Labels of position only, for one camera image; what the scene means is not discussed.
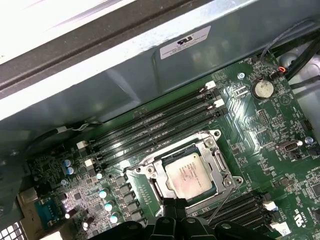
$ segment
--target white capacitor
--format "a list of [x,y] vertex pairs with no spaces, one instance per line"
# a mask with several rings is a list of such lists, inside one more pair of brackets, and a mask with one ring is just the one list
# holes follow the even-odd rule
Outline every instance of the white capacitor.
[[66,169],[66,174],[72,175],[74,173],[75,173],[75,169],[73,167],[70,166]]
[[108,190],[108,189],[103,189],[103,190],[101,190],[101,191],[99,192],[99,197],[100,197],[101,199],[104,199],[104,198],[106,198],[106,196],[108,195],[108,193],[109,193],[109,190]]
[[119,220],[119,213],[118,212],[114,212],[112,213],[111,217],[110,217],[110,223],[112,224],[116,224]]
[[101,173],[101,172],[98,172],[98,173],[96,174],[96,179],[101,180],[102,178],[103,178],[102,173]]
[[113,201],[108,201],[105,205],[104,205],[104,209],[107,212],[111,212],[112,208],[114,207],[115,203]]
[[67,168],[67,167],[70,167],[72,163],[69,159],[66,159],[63,161],[62,164],[63,164],[63,166],[65,166]]

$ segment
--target capacitor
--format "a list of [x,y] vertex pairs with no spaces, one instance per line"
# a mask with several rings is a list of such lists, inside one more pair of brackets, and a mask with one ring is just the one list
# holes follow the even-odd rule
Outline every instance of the capacitor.
[[66,186],[68,184],[68,181],[65,179],[62,179],[60,183],[62,186]]
[[272,96],[275,91],[275,87],[270,81],[259,80],[252,85],[251,91],[256,99],[265,100]]
[[70,218],[72,218],[77,212],[78,212],[78,211],[73,208],[73,209],[71,209],[70,211],[68,211],[68,212],[64,215],[64,217],[65,217],[66,219],[70,219]]
[[62,164],[63,164],[63,166],[65,166],[67,168],[67,167],[70,167],[72,163],[69,159],[66,159],[63,161]]
[[111,212],[112,208],[115,206],[115,203],[113,201],[108,201],[105,205],[104,205],[104,209],[107,212]]
[[116,224],[118,222],[119,216],[120,216],[120,214],[118,212],[112,213],[112,215],[110,217],[110,223]]
[[75,169],[73,167],[70,166],[66,169],[66,174],[72,175],[74,173],[75,173]]
[[86,221],[84,221],[83,223],[82,223],[82,227],[84,228],[84,229],[87,229],[89,226],[90,226],[90,224],[92,224],[93,222],[94,222],[94,218],[91,216],[91,217],[89,217]]
[[98,172],[96,174],[96,179],[101,180],[103,178],[103,174],[101,172]]
[[106,198],[106,196],[108,195],[108,193],[109,193],[109,190],[106,189],[106,188],[104,188],[103,190],[101,190],[101,191],[99,192],[99,197],[100,197],[101,199],[104,199],[104,198]]

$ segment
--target blue capacitor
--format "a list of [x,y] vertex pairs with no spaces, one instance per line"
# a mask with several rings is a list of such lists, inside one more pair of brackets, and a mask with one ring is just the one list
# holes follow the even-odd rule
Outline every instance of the blue capacitor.
[[66,160],[63,161],[62,164],[63,164],[63,166],[65,166],[67,168],[67,167],[71,166],[71,161],[69,159],[66,159]]
[[72,174],[74,174],[75,173],[75,170],[74,170],[74,168],[73,167],[68,167],[67,169],[66,169],[66,174],[68,174],[68,175],[72,175]]

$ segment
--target screw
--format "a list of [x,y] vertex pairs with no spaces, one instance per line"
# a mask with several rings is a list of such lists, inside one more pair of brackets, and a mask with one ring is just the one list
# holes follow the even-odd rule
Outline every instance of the screw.
[[148,173],[150,173],[150,174],[152,174],[152,173],[154,173],[154,172],[155,172],[155,169],[154,169],[154,167],[153,167],[153,166],[148,166],[146,170],[147,170],[147,171],[148,171]]
[[308,145],[310,144],[313,144],[314,143],[314,139],[310,136],[307,136],[305,139],[304,139],[304,142]]
[[214,145],[214,141],[213,141],[211,138],[209,138],[209,139],[205,140],[204,144],[205,144],[208,148],[210,148],[210,147],[212,147],[212,146]]
[[232,184],[232,181],[229,178],[224,180],[224,185],[230,186],[231,184]]
[[196,222],[196,220],[194,218],[191,218],[191,217],[187,218],[186,221],[188,223],[190,223],[190,224],[194,224]]
[[244,78],[245,78],[245,73],[244,72],[239,72],[238,73],[238,75],[237,75],[237,78],[239,79],[239,80],[243,80]]
[[229,224],[227,224],[227,223],[223,223],[221,225],[221,227],[223,227],[224,229],[230,229],[231,228],[231,226]]

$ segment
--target wire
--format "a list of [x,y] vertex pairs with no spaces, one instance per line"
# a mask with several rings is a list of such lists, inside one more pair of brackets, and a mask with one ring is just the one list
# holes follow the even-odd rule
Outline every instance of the wire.
[[279,66],[275,65],[275,64],[272,64],[272,63],[269,63],[269,62],[266,62],[265,60],[265,56],[267,54],[267,52],[269,51],[270,48],[272,48],[273,45],[275,45],[279,40],[281,40],[285,35],[287,35],[289,32],[291,32],[293,29],[295,29],[296,27],[300,26],[301,24],[304,24],[305,22],[307,21],[311,21],[313,22],[312,19],[310,18],[307,18],[307,19],[304,19],[304,20],[301,20],[295,24],[293,24],[291,27],[289,27],[287,30],[285,30],[284,32],[282,32],[281,34],[279,34],[272,42],[270,42],[262,51],[261,53],[261,56],[260,56],[260,62],[262,64],[264,64],[265,66],[268,66],[270,68],[273,68],[273,69],[278,69]]
[[289,70],[285,74],[285,77],[290,81],[320,50],[320,36],[318,36],[313,42],[298,56],[298,58],[289,66]]
[[224,200],[220,203],[220,205],[217,207],[217,209],[213,212],[213,214],[210,216],[210,218],[208,219],[208,224],[211,223],[211,221],[215,218],[215,216],[217,215],[217,213],[220,211],[220,209],[222,208],[222,206],[226,203],[226,201],[228,200],[228,198],[231,196],[231,194],[234,192],[236,188],[233,186],[232,188],[230,188],[227,196],[224,198]]
[[61,127],[57,127],[55,129],[52,129],[50,131],[47,131],[45,132],[44,134],[36,137],[25,149],[25,152],[28,152],[31,148],[33,148],[34,146],[40,144],[42,141],[54,136],[54,135],[57,135],[57,134],[60,134],[60,133],[63,133],[63,132],[68,132],[68,131],[75,131],[75,132],[81,132],[83,130],[85,130],[88,126],[91,126],[91,127],[96,127],[96,126],[99,126],[101,125],[101,123],[83,123],[80,127],[78,128],[75,128],[75,126],[79,126],[78,123],[75,123],[73,125],[69,125],[69,126],[61,126]]
[[291,89],[299,89],[299,88],[309,86],[309,85],[314,84],[319,81],[320,81],[320,75],[317,75],[317,76],[311,77],[307,80],[304,80],[302,82],[291,84],[290,87],[291,87]]
[[285,73],[285,72],[287,71],[286,68],[283,67],[283,66],[278,67],[278,69],[279,69],[279,71],[282,72],[282,73]]

